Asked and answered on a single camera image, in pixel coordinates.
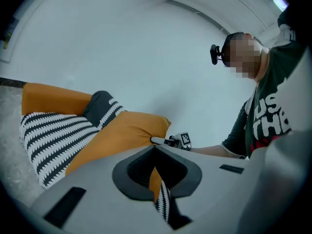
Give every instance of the man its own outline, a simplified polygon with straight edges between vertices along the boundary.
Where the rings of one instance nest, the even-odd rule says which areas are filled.
[[[275,93],[297,66],[306,45],[296,38],[289,20],[289,7],[278,20],[280,35],[273,48],[264,47],[250,34],[227,36],[221,50],[222,61],[256,83],[251,98],[242,106],[228,138],[220,145],[192,148],[192,152],[245,158],[260,147],[268,146],[291,128]]]

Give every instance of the black slot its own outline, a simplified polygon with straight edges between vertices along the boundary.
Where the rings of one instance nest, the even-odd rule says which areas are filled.
[[[219,168],[232,172],[232,173],[236,173],[236,174],[242,174],[244,168],[241,167],[236,167],[236,166],[230,166],[230,165],[222,165]]]
[[[71,188],[51,211],[47,213],[44,219],[54,226],[61,228],[85,192],[86,190],[83,188]]]

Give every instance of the red graphic on shirt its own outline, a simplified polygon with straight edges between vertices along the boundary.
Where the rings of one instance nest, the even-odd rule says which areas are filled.
[[[271,143],[271,141],[273,141],[273,140],[275,140],[277,138],[280,138],[280,137],[281,137],[281,135],[275,135],[275,136],[271,137],[271,140],[269,140],[267,138],[263,138],[261,140],[261,142],[259,140],[256,140],[255,141],[255,147],[254,147],[254,145],[252,143],[250,144],[250,150],[251,150],[251,152],[253,152],[257,148],[266,147],[266,146],[268,146]]]

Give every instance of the neck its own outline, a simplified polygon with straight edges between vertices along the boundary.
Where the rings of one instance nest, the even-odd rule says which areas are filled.
[[[256,83],[257,86],[259,84],[259,82],[261,81],[261,79],[264,77],[268,67],[269,67],[269,49],[266,47],[262,47],[261,50],[261,54],[260,54],[260,63],[259,63],[259,68],[258,68],[258,72],[255,76],[255,78],[253,79]]]

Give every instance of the gray carpet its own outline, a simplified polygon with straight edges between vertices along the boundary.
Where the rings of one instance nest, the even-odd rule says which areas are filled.
[[[20,144],[21,88],[0,86],[0,179],[11,197],[30,206],[44,192]]]

